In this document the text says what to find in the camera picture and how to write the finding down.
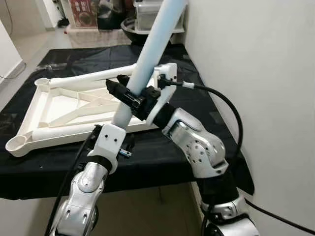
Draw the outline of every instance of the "white pipe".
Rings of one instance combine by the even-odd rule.
[[[33,141],[41,141],[44,139],[51,139],[67,135],[75,135],[86,132],[91,132],[94,128],[94,123],[87,124],[79,124],[79,125],[70,125],[70,126],[62,126],[62,127],[54,127],[54,128],[38,128],[33,130],[32,132],[32,140]]]
[[[184,10],[186,0],[164,0],[157,14],[150,34],[141,51],[137,66],[127,84],[136,95],[147,85],[154,67],[158,64],[172,32]],[[120,103],[112,123],[126,129],[131,119],[131,110]]]
[[[89,73],[85,75],[78,75],[78,76],[65,77],[65,78],[52,78],[49,81],[49,85],[51,88],[56,88],[56,87],[69,86],[74,83],[84,83],[84,82],[86,83],[86,82],[93,82],[97,80],[111,79],[111,78],[117,77],[117,75],[119,74],[131,75],[135,68],[136,68],[136,64],[133,64],[133,65],[128,65],[124,67]]]

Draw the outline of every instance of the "black cloth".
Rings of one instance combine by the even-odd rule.
[[[43,77],[67,77],[130,65],[137,61],[140,52],[141,47],[135,45],[48,52],[0,113],[0,197],[30,199],[56,196],[81,144],[37,149],[20,158],[11,156],[5,150],[6,142],[16,135],[29,107],[35,92],[34,81]],[[177,63],[179,81],[202,83],[183,45],[169,45],[166,48],[160,63],[168,62]],[[236,144],[207,92],[178,88],[170,103],[191,113],[209,132],[220,137],[229,161]],[[182,151],[160,130],[142,131],[134,135],[132,157],[119,158],[117,171],[106,180],[105,192],[194,180]],[[86,160],[86,153],[81,155],[81,161]],[[252,178],[242,156],[232,171],[237,185],[252,194]]]

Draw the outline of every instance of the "black bowl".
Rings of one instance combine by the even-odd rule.
[[[134,43],[137,45],[144,45],[144,43],[147,40],[148,35],[147,34],[137,34],[134,30],[134,22],[135,19],[132,18],[126,18],[121,23],[121,28],[123,29],[125,35]]]

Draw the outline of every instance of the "gray floor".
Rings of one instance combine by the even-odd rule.
[[[13,42],[27,63],[27,67],[16,79],[5,81],[0,85],[0,110],[50,49],[73,46],[68,36],[60,29],[31,38],[13,39]],[[12,220],[19,218],[23,220],[24,216],[31,218],[31,225],[27,226],[28,231],[22,229],[21,231],[26,236],[43,235],[54,199],[23,202],[29,205],[22,204],[25,213],[16,212],[16,215],[12,215]],[[7,200],[4,200],[4,203],[16,205]],[[100,217],[92,233],[93,236],[199,235],[200,217],[189,184],[103,194],[98,200],[98,207]]]

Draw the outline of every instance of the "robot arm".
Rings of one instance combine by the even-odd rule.
[[[107,80],[106,85],[112,95],[131,108],[134,116],[153,122],[184,152],[199,187],[201,209],[210,222],[205,235],[259,235],[247,214],[245,199],[239,195],[228,169],[222,141],[209,133],[194,116],[167,103],[175,86],[162,91],[148,87],[136,96],[121,83]],[[126,152],[121,149],[126,135],[124,129],[107,124],[97,132],[95,130],[97,139],[88,154],[90,162],[72,180],[69,199],[58,210],[51,236],[89,235],[97,220],[95,204],[103,192],[104,181],[117,168],[117,154]]]
[[[166,78],[176,81],[175,76]],[[148,87],[135,96],[120,83],[107,80],[106,84],[112,95],[131,108],[133,115],[141,120],[150,118],[184,152],[199,187],[201,209],[210,221],[206,235],[259,235],[247,214],[245,199],[239,195],[228,169],[222,141],[209,133],[194,116],[167,103],[175,86],[170,86],[173,89],[166,87],[161,92]]]

